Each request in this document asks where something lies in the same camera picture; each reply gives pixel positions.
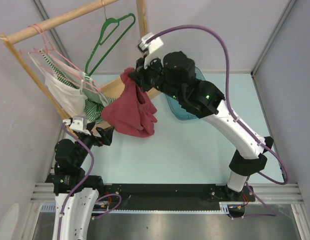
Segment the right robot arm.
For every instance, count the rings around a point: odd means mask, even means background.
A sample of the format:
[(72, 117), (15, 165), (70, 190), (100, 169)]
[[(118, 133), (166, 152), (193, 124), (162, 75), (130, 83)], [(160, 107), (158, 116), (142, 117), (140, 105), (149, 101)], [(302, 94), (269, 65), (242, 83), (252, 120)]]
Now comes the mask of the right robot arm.
[(249, 134), (251, 128), (231, 115), (223, 92), (213, 83), (197, 78), (194, 60), (181, 51), (149, 62), (141, 57), (129, 77), (143, 92), (155, 88), (177, 100), (184, 110), (204, 119), (235, 146), (225, 194), (232, 201), (242, 197), (247, 178), (265, 168), (267, 150), (262, 145), (272, 147), (273, 139)]

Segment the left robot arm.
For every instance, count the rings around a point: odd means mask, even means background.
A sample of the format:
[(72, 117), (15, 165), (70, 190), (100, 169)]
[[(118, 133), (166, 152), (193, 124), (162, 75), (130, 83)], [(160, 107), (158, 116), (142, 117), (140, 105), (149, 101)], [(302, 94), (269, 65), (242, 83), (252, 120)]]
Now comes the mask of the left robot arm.
[(105, 194), (101, 176), (82, 169), (93, 146), (112, 143), (113, 127), (96, 130), (98, 136), (77, 132), (73, 135), (74, 141), (65, 138), (55, 145), (54, 174), (47, 177), (47, 182), (54, 185), (55, 240), (85, 240), (94, 205)]

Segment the red tank top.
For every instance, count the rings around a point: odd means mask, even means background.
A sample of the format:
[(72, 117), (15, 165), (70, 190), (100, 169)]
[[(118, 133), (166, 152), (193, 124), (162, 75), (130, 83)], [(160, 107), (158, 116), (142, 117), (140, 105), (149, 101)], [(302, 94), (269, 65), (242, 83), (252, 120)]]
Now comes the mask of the red tank top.
[(155, 133), (157, 118), (154, 114), (157, 108), (129, 77), (133, 70), (129, 67), (120, 75), (124, 90), (116, 100), (104, 107), (101, 118), (121, 134), (147, 138)]

